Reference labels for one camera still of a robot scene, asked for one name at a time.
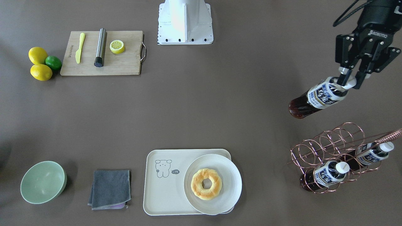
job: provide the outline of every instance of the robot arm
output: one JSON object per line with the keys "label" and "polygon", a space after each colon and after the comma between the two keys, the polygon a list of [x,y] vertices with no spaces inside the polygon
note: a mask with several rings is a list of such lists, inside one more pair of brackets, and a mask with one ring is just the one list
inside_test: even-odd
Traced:
{"label": "robot arm", "polygon": [[402,27],[402,1],[368,2],[353,33],[336,37],[335,62],[340,64],[341,73],[337,84],[341,86],[346,84],[359,60],[355,89],[359,89],[364,79],[373,72],[381,72],[401,52],[401,49],[390,45],[394,34]]}

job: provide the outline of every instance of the wire rack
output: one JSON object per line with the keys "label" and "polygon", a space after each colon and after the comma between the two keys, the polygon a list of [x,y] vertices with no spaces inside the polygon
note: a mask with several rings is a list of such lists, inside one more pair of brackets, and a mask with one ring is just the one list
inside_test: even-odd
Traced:
{"label": "wire rack", "polygon": [[[364,167],[361,165],[351,154],[358,149],[361,145],[375,142],[367,150],[377,147],[378,145],[398,139],[402,136],[402,129],[390,131],[374,136],[366,137],[362,128],[354,123],[346,122],[332,130],[323,131],[315,136],[313,139],[303,140],[300,144],[295,145],[291,150],[291,161],[302,172],[300,177],[300,184],[306,190],[313,191],[313,184],[319,186],[319,190],[315,193],[334,192],[342,184],[357,180],[363,173],[377,170],[381,166],[381,161]],[[318,165],[326,163],[327,161],[334,160],[340,161],[356,161],[360,165],[360,170],[349,171],[343,182],[337,183],[329,188],[320,186],[320,184],[311,182],[307,183],[306,175]]]}

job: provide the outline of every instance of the cartoon bear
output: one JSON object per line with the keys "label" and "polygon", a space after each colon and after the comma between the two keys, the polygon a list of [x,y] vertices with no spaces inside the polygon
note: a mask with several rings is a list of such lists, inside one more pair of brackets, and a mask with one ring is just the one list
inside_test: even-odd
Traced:
{"label": "cartoon bear", "polygon": [[155,161],[155,168],[156,168],[156,175],[159,178],[168,177],[169,176],[169,169],[171,160],[156,160]]}

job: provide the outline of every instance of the gray surface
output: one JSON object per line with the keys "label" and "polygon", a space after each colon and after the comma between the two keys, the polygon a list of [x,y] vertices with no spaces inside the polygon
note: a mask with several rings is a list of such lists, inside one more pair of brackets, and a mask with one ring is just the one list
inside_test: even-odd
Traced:
{"label": "gray surface", "polygon": [[[338,75],[335,37],[358,15],[332,22],[351,1],[206,1],[214,43],[156,45],[161,0],[0,0],[1,225],[400,225],[402,142],[377,172],[315,195],[298,186],[289,149],[352,121],[369,135],[401,126],[399,56],[343,102],[306,119],[288,102]],[[119,13],[112,8],[118,6]],[[63,59],[70,31],[142,30],[148,57],[140,76],[61,77],[29,73],[28,50]],[[394,45],[402,47],[402,32]],[[142,209],[147,154],[154,149],[224,148],[243,178],[230,214],[151,217]],[[24,173],[53,160],[68,175],[55,200],[32,205],[19,193]],[[130,169],[124,210],[87,206],[93,171]]]}

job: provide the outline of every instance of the black cable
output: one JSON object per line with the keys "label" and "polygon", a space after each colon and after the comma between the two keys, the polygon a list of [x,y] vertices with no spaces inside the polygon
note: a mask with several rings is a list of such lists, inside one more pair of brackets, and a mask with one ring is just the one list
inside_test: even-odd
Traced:
{"label": "black cable", "polygon": [[336,27],[338,25],[340,25],[340,23],[342,23],[343,21],[345,21],[346,19],[348,19],[350,16],[352,16],[355,12],[363,9],[366,5],[376,1],[376,0],[368,0],[366,3],[363,3],[361,6],[357,7],[356,9],[354,9],[352,12],[350,12],[348,15],[346,15],[344,18],[342,18],[359,0],[355,0],[344,12],[342,15],[340,15],[334,22],[334,24],[332,24],[332,26]]}

